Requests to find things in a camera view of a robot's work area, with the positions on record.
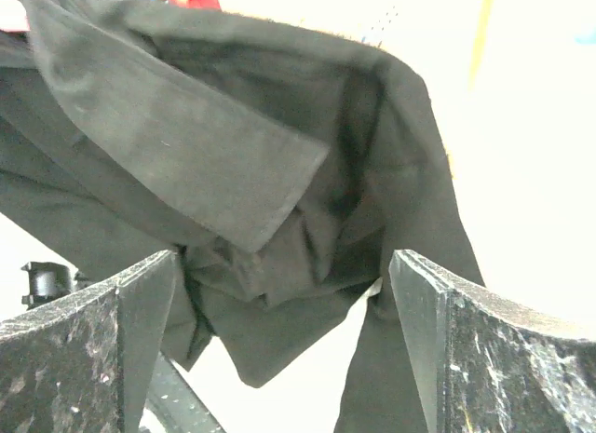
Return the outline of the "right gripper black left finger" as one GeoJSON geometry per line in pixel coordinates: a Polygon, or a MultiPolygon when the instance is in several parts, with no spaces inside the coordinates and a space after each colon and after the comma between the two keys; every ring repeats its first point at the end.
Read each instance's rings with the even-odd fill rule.
{"type": "Polygon", "coordinates": [[[175,288],[166,250],[2,322],[2,431],[137,431],[175,288]]]}

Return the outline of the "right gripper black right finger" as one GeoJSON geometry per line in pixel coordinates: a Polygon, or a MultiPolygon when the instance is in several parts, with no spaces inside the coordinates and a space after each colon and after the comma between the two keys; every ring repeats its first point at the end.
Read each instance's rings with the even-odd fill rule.
{"type": "Polygon", "coordinates": [[[592,432],[595,330],[397,250],[389,275],[430,432],[592,432]]]}

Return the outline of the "black shirt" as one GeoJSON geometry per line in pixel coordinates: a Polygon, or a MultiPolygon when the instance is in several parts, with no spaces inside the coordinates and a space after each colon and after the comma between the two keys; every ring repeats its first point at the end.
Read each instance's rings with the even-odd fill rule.
{"type": "Polygon", "coordinates": [[[481,272],[423,79],[378,48],[221,11],[19,1],[1,211],[97,281],[178,251],[167,350],[191,367],[218,337],[253,387],[380,282],[335,428],[425,431],[390,258],[481,272]]]}

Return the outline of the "pink hanger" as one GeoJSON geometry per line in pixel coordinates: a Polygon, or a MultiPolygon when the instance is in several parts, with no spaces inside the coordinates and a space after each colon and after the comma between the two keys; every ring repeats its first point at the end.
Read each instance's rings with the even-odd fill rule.
{"type": "Polygon", "coordinates": [[[18,0],[0,0],[0,30],[8,33],[29,30],[25,8],[18,0]]]}

